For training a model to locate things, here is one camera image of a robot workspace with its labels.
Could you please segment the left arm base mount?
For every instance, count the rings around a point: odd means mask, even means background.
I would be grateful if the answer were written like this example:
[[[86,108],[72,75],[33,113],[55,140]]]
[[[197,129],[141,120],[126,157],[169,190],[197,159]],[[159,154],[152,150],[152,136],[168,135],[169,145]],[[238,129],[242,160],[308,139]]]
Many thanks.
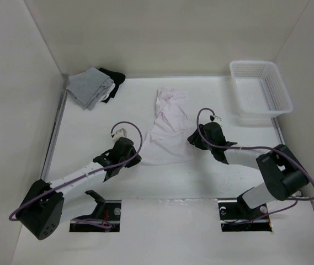
[[[93,190],[85,191],[92,197],[95,208],[90,214],[74,218],[69,232],[119,232],[121,219],[121,200],[105,200]]]

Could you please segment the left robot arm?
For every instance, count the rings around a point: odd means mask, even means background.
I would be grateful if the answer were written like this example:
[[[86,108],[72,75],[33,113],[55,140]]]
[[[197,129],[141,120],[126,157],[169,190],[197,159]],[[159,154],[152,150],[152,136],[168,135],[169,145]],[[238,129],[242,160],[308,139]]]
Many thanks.
[[[63,219],[109,229],[111,225],[107,221],[97,221],[104,214],[105,200],[93,188],[118,175],[122,168],[130,168],[140,162],[141,156],[133,141],[120,137],[110,150],[78,171],[53,182],[35,181],[10,220],[19,221],[38,240],[48,238]],[[86,205],[86,215],[65,210],[68,202],[84,194],[94,199]]]

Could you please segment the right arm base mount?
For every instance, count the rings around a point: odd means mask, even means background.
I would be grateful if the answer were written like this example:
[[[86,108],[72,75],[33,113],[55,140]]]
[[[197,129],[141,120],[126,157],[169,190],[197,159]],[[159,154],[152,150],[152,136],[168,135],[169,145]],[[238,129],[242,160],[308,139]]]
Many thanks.
[[[266,204],[254,209],[243,209],[237,200],[218,201],[222,232],[272,232]]]

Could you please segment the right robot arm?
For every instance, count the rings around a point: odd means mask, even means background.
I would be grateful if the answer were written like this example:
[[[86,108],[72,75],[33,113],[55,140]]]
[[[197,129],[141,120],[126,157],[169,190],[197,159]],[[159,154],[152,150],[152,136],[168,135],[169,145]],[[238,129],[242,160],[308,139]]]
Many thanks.
[[[308,177],[299,169],[300,163],[285,145],[280,144],[273,149],[240,147],[236,142],[226,140],[216,122],[198,125],[187,141],[200,150],[209,150],[221,163],[241,165],[260,172],[263,183],[237,197],[236,212],[242,218],[250,218],[256,208],[266,203],[289,199],[309,184]]]

